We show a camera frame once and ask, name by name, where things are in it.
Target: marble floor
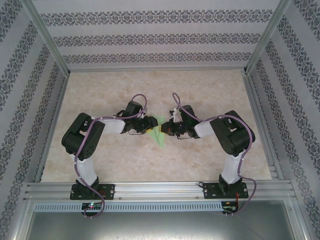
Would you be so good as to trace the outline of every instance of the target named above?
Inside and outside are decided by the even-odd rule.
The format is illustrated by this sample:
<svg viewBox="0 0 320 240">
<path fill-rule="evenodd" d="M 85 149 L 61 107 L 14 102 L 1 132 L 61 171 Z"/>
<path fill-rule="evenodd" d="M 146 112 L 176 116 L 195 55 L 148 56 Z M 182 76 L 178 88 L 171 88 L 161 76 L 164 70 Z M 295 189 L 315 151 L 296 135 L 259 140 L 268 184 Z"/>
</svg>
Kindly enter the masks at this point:
<svg viewBox="0 0 320 240">
<path fill-rule="evenodd" d="M 142 93 L 148 100 L 148 115 L 168 120 L 169 110 L 176 107 L 172 92 L 201 119 L 235 110 L 256 135 L 242 175 L 271 179 L 240 71 L 200 70 L 71 73 L 42 182 L 75 181 L 73 160 L 61 139 L 79 113 L 112 116 Z M 144 104 L 142 97 L 135 101 Z M 101 182 L 214 181 L 224 167 L 225 152 L 213 136 L 178 140 L 166 135 L 162 149 L 148 134 L 126 133 L 103 135 L 93 157 Z"/>
</svg>

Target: slotted metal strip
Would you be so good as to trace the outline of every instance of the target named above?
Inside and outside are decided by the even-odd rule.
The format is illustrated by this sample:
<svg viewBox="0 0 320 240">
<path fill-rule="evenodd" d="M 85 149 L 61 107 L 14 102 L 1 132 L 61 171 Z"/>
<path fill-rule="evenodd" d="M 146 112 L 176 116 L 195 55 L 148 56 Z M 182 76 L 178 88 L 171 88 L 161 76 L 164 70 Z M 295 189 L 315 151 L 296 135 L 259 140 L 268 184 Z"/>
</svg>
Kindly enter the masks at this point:
<svg viewBox="0 0 320 240">
<path fill-rule="evenodd" d="M 81 212 L 81 202 L 48 202 L 37 203 L 34 212 L 37 213 L 77 213 Z M 207 212 L 222 211 L 220 201 L 205 202 L 108 202 L 104 212 L 124 213 L 124 212 Z M 98 210 L 88 210 L 88 212 L 98 212 Z"/>
</svg>

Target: patterned wallpaper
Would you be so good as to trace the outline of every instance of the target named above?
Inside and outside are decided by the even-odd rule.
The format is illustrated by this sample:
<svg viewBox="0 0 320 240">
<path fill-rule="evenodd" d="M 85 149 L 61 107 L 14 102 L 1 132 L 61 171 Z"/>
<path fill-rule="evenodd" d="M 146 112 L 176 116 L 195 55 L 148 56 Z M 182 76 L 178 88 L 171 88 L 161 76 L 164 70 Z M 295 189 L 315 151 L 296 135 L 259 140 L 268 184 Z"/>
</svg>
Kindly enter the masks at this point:
<svg viewBox="0 0 320 240">
<path fill-rule="evenodd" d="M 0 240 L 33 182 L 64 76 L 18 0 L 0 1 Z"/>
<path fill-rule="evenodd" d="M 279 0 L 36 0 L 71 70 L 244 67 Z"/>
<path fill-rule="evenodd" d="M 293 0 L 251 77 L 311 239 L 320 239 L 320 2 Z"/>
</svg>

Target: enclosure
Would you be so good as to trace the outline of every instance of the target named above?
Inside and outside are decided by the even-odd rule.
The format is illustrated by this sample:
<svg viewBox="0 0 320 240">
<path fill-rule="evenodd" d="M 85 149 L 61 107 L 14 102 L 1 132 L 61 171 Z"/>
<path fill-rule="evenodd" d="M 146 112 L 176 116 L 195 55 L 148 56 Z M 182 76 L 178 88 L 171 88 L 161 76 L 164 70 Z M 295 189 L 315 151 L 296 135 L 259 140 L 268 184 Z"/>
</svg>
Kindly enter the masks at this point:
<svg viewBox="0 0 320 240">
<path fill-rule="evenodd" d="M 319 4 L 2 0 L 0 239 L 320 239 Z M 71 200 L 68 128 L 135 94 L 165 123 L 173 92 L 200 119 L 234 110 L 252 129 L 250 202 L 224 215 L 238 198 L 199 187 L 224 169 L 217 136 L 112 133 L 92 156 L 111 199 L 85 219 L 92 201 Z"/>
</svg>

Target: green object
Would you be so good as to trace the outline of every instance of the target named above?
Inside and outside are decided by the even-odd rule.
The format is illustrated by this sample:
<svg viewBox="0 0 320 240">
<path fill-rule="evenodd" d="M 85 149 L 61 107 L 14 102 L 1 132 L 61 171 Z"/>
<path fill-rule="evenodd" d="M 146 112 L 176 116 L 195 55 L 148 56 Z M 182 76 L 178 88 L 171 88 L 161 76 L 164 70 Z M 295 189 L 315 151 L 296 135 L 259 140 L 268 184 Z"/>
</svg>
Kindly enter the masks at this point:
<svg viewBox="0 0 320 240">
<path fill-rule="evenodd" d="M 148 131 L 147 133 L 163 149 L 165 147 L 165 134 L 160 131 L 160 127 L 162 124 L 166 122 L 166 118 L 165 116 L 151 116 L 156 118 L 156 120 L 158 121 L 158 126 L 154 127 L 151 131 Z"/>
</svg>

